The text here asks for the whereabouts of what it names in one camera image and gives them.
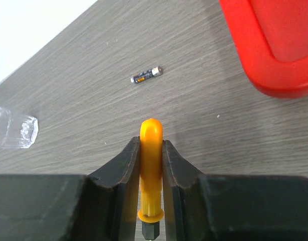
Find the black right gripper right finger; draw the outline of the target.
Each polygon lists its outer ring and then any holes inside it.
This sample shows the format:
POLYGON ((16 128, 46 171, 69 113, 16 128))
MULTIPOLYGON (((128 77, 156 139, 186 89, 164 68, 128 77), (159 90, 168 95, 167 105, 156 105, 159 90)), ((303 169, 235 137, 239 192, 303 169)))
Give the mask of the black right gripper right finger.
POLYGON ((167 240, 308 240, 308 178, 204 174, 162 152, 167 240))

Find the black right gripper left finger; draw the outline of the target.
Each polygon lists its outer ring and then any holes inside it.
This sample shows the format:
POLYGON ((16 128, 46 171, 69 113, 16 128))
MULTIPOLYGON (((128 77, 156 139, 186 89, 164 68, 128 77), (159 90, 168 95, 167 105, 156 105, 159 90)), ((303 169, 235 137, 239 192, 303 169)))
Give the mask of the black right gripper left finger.
POLYGON ((134 240, 139 145, 89 175, 0 174, 0 240, 134 240))

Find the yellow handled screwdriver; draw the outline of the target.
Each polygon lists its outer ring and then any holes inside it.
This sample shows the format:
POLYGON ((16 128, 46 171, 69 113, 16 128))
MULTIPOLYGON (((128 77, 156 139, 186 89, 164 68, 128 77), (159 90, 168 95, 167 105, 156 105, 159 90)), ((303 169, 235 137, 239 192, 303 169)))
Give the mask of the yellow handled screwdriver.
POLYGON ((163 126, 150 118, 140 128, 140 210, 145 240, 155 240, 160 235, 160 220, 164 216, 161 204, 162 191, 163 126))

